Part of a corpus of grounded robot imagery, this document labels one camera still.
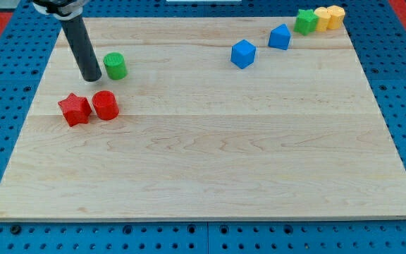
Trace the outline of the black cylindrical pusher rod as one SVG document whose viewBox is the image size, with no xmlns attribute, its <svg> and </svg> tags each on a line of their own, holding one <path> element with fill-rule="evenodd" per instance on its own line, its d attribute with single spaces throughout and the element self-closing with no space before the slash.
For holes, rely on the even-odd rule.
<svg viewBox="0 0 406 254">
<path fill-rule="evenodd" d="M 82 78 L 87 82 L 99 80 L 102 72 L 82 16 L 62 20 L 61 26 Z"/>
</svg>

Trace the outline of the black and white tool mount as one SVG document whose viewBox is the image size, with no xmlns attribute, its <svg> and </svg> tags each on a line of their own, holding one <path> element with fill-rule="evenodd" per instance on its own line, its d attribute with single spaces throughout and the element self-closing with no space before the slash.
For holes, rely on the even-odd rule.
<svg viewBox="0 0 406 254">
<path fill-rule="evenodd" d="M 58 20 L 71 20 L 82 14 L 90 0 L 33 0 L 36 11 L 44 15 L 53 15 Z"/>
</svg>

